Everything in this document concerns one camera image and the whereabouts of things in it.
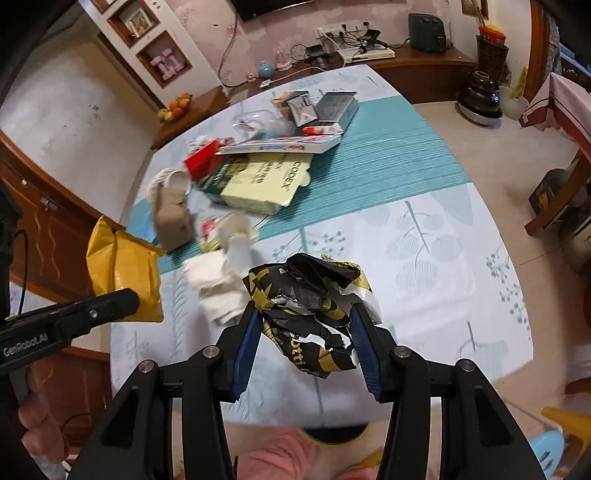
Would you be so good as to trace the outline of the person's left hand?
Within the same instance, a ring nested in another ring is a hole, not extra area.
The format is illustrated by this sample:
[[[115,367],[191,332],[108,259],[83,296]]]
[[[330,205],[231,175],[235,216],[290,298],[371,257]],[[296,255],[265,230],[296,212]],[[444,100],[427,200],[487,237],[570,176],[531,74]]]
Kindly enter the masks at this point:
[[[33,392],[26,397],[18,409],[18,418],[26,429],[22,443],[29,454],[53,464],[67,457],[63,434],[42,393]]]

